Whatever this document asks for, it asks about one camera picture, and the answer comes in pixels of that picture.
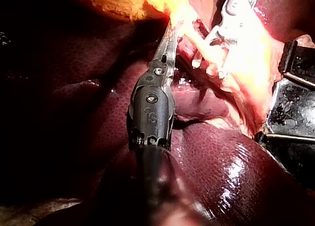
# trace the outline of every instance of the screw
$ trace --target screw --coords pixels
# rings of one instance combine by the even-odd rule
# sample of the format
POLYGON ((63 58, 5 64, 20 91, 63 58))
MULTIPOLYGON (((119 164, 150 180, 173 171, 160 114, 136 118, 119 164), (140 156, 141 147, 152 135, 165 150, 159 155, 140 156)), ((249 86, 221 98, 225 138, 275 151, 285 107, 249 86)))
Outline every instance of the screw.
POLYGON ((148 103, 153 104, 153 103, 157 102, 158 98, 154 94, 148 94, 147 97, 146 97, 146 100, 147 100, 148 103))
POLYGON ((157 76, 161 76, 161 75, 164 74, 164 69, 157 67, 157 68, 154 70, 154 73, 155 73, 157 76))

